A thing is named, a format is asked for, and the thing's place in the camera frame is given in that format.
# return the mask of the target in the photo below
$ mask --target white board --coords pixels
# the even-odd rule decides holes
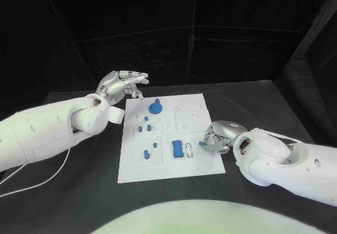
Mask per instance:
[[[163,111],[151,114],[157,98]],[[203,94],[127,99],[118,183],[225,173],[220,155],[199,146],[210,123]],[[182,158],[173,157],[174,140],[182,141]]]

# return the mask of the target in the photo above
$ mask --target black tabletop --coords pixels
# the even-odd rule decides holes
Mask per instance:
[[[277,132],[305,143],[311,137],[269,80],[150,87],[144,97],[203,93],[212,121],[230,120],[248,129]],[[45,103],[84,97],[92,91],[49,93]],[[117,104],[125,108],[125,99]],[[337,233],[337,207],[294,195],[282,187],[261,187],[242,176],[232,152],[222,155],[226,173],[134,183],[117,183],[122,124],[72,149],[62,171],[40,187],[0,198],[2,233],[92,232],[133,210],[160,202],[212,199],[252,205]],[[66,152],[29,164],[0,186],[0,194],[43,182],[56,172]]]

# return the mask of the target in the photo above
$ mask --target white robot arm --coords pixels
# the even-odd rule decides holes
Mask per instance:
[[[215,144],[207,145],[213,136]],[[295,143],[285,145],[277,139]],[[259,186],[278,184],[295,195],[337,206],[337,149],[301,141],[235,122],[215,121],[206,131],[203,150],[225,154],[233,147],[245,178]]]
[[[97,92],[16,113],[0,122],[0,171],[40,161],[99,134],[108,121],[120,124],[124,110],[112,107],[125,94],[143,99],[135,84],[147,73],[112,71]]]

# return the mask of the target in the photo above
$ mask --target white cable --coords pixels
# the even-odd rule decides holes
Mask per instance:
[[[35,186],[32,186],[32,187],[29,187],[29,188],[25,188],[25,189],[20,189],[20,190],[17,190],[17,191],[13,191],[13,192],[10,192],[10,193],[7,193],[7,194],[3,194],[0,197],[7,196],[7,195],[10,195],[10,194],[14,194],[14,193],[17,193],[17,192],[22,192],[22,191],[25,191],[25,190],[27,190],[27,189],[36,188],[38,186],[43,185],[43,184],[56,176],[56,174],[59,173],[59,171],[61,171],[61,169],[62,169],[62,167],[63,167],[63,165],[65,165],[69,152],[71,152],[71,149],[68,150],[68,154],[66,154],[66,157],[65,157],[65,161],[63,161],[63,164],[62,164],[59,170],[56,171],[55,175],[53,175],[43,183],[40,183],[40,184],[38,184],[38,185],[35,185]]]
[[[302,143],[300,140],[292,139],[292,138],[290,138],[290,137],[287,137],[287,136],[284,136],[284,135],[279,135],[279,134],[277,134],[277,133],[268,132],[268,131],[265,131],[264,129],[254,128],[251,131],[258,132],[258,133],[266,133],[266,134],[269,134],[269,135],[272,135],[272,136],[275,136],[275,137],[279,137],[279,138],[292,140],[292,141],[295,141],[295,142],[298,142],[298,143]]]
[[[10,174],[10,176],[0,182],[0,184],[3,184],[7,180],[9,180],[9,178],[22,170],[22,168],[26,166],[26,164],[25,165],[22,165],[22,167]]]

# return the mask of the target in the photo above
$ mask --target blue toy piece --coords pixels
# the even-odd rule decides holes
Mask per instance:
[[[158,114],[163,111],[163,106],[158,99],[156,99],[154,103],[148,106],[148,110],[153,114]]]
[[[144,150],[144,159],[150,159],[150,154],[147,150]]]
[[[183,154],[183,143],[180,140],[176,140],[171,142],[173,144],[173,157],[177,158],[177,157],[183,157],[184,154]]]

